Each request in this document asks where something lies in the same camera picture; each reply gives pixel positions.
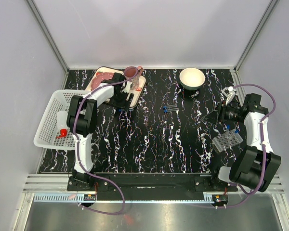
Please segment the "small blue capped tube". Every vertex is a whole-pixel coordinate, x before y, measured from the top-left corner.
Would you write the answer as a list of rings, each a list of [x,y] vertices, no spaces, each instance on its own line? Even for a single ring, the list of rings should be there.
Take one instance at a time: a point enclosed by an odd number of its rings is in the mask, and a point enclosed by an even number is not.
[[[119,112],[130,112],[133,111],[133,108],[129,108],[129,109],[118,109]]]

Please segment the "white wash bottle red cap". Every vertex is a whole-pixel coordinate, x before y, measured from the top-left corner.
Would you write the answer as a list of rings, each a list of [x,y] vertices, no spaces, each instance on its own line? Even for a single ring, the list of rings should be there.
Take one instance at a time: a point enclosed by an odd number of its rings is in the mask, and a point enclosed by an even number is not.
[[[68,126],[66,124],[67,112],[66,111],[57,112],[56,119],[57,119],[57,129],[59,132],[56,138],[66,137],[68,132]]]

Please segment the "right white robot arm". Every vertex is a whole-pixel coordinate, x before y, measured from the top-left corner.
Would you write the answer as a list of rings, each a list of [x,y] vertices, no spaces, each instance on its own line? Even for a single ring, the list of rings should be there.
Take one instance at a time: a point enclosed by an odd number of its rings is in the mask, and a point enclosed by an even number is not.
[[[220,167],[209,178],[210,187],[219,191],[229,184],[240,184],[252,191],[264,192],[270,185],[281,165],[281,157],[274,154],[267,132],[268,109],[262,107],[261,96],[247,94],[242,106],[217,104],[216,108],[202,121],[218,125],[227,121],[244,124],[246,129],[246,146],[231,167]]]

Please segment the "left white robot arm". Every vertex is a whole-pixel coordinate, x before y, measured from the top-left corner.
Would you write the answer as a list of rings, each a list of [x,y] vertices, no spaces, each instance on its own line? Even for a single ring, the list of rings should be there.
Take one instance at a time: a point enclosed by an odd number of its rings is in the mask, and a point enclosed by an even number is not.
[[[75,165],[72,169],[71,185],[88,191],[94,186],[93,167],[91,157],[92,135],[97,126],[97,109],[106,100],[116,108],[129,109],[131,99],[131,78],[123,74],[114,73],[111,79],[103,79],[101,83],[89,93],[71,98],[67,114],[67,126],[72,132],[75,143]]]

